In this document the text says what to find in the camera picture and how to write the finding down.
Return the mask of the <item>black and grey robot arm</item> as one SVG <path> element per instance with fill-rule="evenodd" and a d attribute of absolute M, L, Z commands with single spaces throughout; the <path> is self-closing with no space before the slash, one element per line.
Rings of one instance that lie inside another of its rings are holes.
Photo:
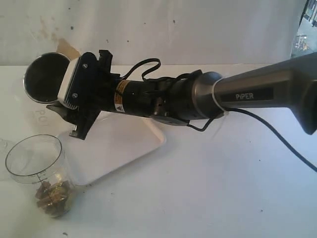
<path fill-rule="evenodd" d="M 213 120 L 241 108 L 289 108 L 302 129 L 317 129 L 317 55 L 311 53 L 230 77 L 196 70 L 177 77 L 129 80 L 111 72 L 112 55 L 86 53 L 58 98 L 47 108 L 73 125 L 71 136 L 85 139 L 100 112 L 152 118 L 176 126 Z"/>

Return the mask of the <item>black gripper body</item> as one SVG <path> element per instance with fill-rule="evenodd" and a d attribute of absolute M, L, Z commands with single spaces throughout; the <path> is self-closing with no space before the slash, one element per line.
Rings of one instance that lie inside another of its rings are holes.
<path fill-rule="evenodd" d="M 101 104 L 105 102 L 105 99 L 98 95 L 98 90 L 105 89 L 112 94 L 115 92 L 111 86 L 111 81 L 115 79 L 110 72 L 112 57 L 110 51 L 99 50 L 99 57 L 96 57 L 97 73 L 92 80 L 87 99 L 75 110 L 68 108 L 67 121 L 75 125 L 69 136 L 85 139 L 101 112 Z"/>

